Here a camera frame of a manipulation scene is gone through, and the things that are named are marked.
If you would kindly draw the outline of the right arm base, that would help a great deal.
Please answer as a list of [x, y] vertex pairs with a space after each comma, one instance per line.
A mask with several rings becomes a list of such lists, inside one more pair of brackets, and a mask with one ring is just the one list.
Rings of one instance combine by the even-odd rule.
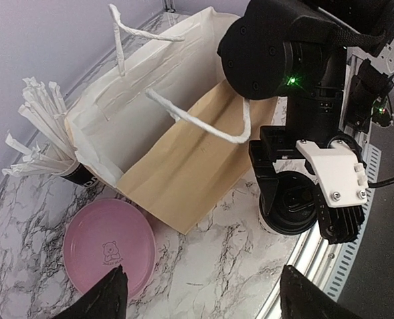
[[356, 132], [368, 133], [370, 123], [382, 128], [393, 124], [394, 112], [389, 93], [394, 74], [379, 72], [367, 58], [353, 75], [344, 116], [344, 125]]

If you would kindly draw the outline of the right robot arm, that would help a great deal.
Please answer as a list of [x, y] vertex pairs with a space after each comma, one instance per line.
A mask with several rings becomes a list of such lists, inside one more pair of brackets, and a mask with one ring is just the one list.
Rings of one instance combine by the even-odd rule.
[[287, 221], [362, 222], [369, 186], [355, 133], [386, 113], [394, 71], [373, 59], [394, 40], [394, 1], [251, 1], [218, 47], [242, 97], [287, 99], [286, 123], [248, 151], [260, 212]]

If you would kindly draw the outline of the white paper coffee cup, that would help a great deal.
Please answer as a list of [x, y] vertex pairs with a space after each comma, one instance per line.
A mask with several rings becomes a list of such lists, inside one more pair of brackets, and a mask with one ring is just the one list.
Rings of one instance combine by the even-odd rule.
[[262, 206], [262, 197], [260, 196], [259, 197], [259, 200], [258, 200], [258, 206], [259, 206], [259, 213], [258, 213], [258, 222], [259, 222], [259, 225], [267, 232], [267, 233], [270, 233], [271, 235], [278, 235], [278, 233], [274, 230], [274, 229], [272, 229], [270, 226], [269, 226], [269, 224], [265, 221], [265, 219], [264, 219], [264, 215], [263, 215], [263, 213], [262, 213], [262, 208], [263, 208], [263, 206]]

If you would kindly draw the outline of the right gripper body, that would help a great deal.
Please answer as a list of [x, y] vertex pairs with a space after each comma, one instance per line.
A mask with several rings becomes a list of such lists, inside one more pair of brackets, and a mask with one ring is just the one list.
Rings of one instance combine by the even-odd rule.
[[[356, 153], [357, 158], [363, 163], [361, 159], [361, 150], [358, 144], [351, 136], [341, 131], [328, 136], [324, 142], [315, 143], [320, 148], [326, 148], [335, 140], [344, 140], [344, 142]], [[274, 195], [276, 191], [276, 178], [279, 172], [275, 170], [274, 163], [277, 160], [281, 160], [282, 158], [306, 160], [296, 149], [297, 141], [298, 140], [290, 136], [284, 126], [263, 126], [260, 128], [260, 138], [250, 141], [248, 152], [260, 188], [260, 195]]]

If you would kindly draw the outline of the brown paper bag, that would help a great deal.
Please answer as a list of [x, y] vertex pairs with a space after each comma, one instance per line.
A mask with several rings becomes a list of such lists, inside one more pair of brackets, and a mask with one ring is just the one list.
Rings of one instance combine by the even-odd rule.
[[217, 47], [237, 20], [208, 7], [164, 31], [93, 82], [64, 124], [78, 161], [172, 229], [188, 233], [250, 169], [232, 144], [148, 98], [152, 89], [232, 136], [243, 98], [225, 80]]

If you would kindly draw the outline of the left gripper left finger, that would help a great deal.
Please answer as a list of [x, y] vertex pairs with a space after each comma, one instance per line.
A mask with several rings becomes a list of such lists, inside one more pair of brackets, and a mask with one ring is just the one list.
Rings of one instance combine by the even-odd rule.
[[128, 277], [119, 265], [53, 319], [125, 319], [127, 302]]

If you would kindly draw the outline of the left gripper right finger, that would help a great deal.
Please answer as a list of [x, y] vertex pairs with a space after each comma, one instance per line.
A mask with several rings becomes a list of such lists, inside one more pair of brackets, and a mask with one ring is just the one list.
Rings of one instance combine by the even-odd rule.
[[288, 319], [360, 318], [334, 302], [292, 265], [282, 269], [280, 309], [282, 318]]

